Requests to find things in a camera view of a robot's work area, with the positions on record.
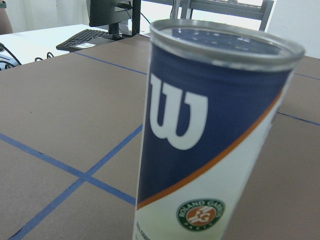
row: computer keyboard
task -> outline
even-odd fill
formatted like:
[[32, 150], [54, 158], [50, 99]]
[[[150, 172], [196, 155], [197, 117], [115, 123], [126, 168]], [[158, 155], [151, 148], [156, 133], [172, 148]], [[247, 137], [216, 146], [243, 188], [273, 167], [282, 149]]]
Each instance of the computer keyboard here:
[[101, 30], [92, 30], [92, 29], [85, 29], [66, 41], [58, 44], [55, 48], [57, 50], [63, 50], [63, 51], [70, 51], [70, 47], [73, 45], [79, 45], [82, 43], [85, 43], [87, 41], [90, 41], [94, 37], [101, 37], [103, 35], [107, 35], [107, 31], [101, 31]]

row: can lid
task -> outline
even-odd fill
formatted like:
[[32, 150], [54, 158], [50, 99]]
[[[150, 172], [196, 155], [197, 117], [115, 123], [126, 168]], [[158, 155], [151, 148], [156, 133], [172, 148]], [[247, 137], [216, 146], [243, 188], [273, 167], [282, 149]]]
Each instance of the can lid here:
[[151, 42], [177, 56], [250, 71], [294, 69], [304, 48], [293, 41], [238, 26], [192, 19], [150, 25]]

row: gray metal frame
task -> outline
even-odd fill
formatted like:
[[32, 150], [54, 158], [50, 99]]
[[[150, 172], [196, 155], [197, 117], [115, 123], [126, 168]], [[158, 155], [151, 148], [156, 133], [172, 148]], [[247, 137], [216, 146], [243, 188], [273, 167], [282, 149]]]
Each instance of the gray metal frame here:
[[[174, 0], [143, 0], [147, 2], [153, 2], [158, 4], [173, 5]], [[217, 0], [180, 0], [180, 7], [182, 7], [181, 18], [191, 19], [193, 9], [217, 13], [226, 14], [231, 16], [261, 20], [259, 27], [260, 31], [266, 29], [268, 19], [271, 14], [272, 7], [274, 5], [273, 0], [263, 0], [261, 7], [255, 5], [220, 2]]]

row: orange stripe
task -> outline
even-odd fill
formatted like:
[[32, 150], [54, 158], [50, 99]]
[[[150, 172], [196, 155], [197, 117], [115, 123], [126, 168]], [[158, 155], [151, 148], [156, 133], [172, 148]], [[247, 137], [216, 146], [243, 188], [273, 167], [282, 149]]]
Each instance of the orange stripe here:
[[228, 146], [225, 150], [223, 150], [218, 156], [210, 160], [208, 163], [206, 163], [204, 166], [190, 174], [189, 176], [185, 177], [181, 181], [177, 182], [176, 184], [172, 185], [171, 187], [168, 187], [167, 189], [147, 198], [146, 200], [140, 202], [136, 209], [143, 208], [144, 206], [151, 204], [161, 198], [164, 198], [165, 196], [175, 192], [176, 190], [182, 188], [183, 186], [187, 185], [191, 181], [195, 180], [200, 175], [207, 172], [209, 169], [211, 169], [214, 165], [219, 163], [226, 155], [228, 155], [233, 149], [235, 149], [248, 135], [250, 135], [253, 130], [264, 120], [264, 118], [268, 115], [268, 113], [271, 111], [271, 109], [274, 107], [274, 105], [279, 100], [280, 96], [282, 94], [282, 91], [278, 94], [278, 96], [273, 100], [271, 105], [264, 111], [264, 113], [254, 122], [253, 125], [250, 126], [238, 139], [236, 139], [230, 146]]

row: wilson logo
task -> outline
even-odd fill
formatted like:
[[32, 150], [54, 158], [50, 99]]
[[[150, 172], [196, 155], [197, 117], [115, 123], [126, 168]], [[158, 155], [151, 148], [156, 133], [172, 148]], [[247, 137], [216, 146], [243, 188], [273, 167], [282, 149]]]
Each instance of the wilson logo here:
[[177, 210], [177, 219], [190, 231], [202, 231], [212, 227], [222, 216], [225, 205], [216, 199], [198, 199], [182, 204]]
[[[185, 133], [177, 135], [177, 126], [182, 104], [183, 90], [162, 81], [151, 75], [152, 85], [150, 101], [150, 125], [155, 136], [167, 139], [179, 150], [188, 150], [200, 140], [206, 126], [208, 115], [208, 97], [187, 91], [184, 104], [189, 105], [189, 125]], [[159, 104], [161, 92], [165, 95], [163, 123], [159, 125]]]

